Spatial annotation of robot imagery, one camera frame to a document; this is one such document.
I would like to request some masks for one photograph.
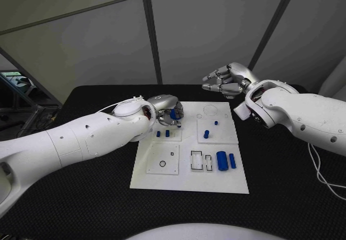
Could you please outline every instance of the screw hole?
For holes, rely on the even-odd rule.
[[[337,141],[337,137],[333,136],[333,137],[330,138],[330,142],[334,143],[336,141]]]

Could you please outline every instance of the blue cylinder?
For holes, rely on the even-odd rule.
[[[229,153],[229,162],[231,162],[231,168],[236,169],[235,155],[232,153]]]
[[[218,170],[226,171],[229,169],[226,152],[218,151],[216,158],[218,158]]]
[[[205,130],[205,132],[203,132],[203,138],[205,138],[205,139],[209,138],[209,130]]]

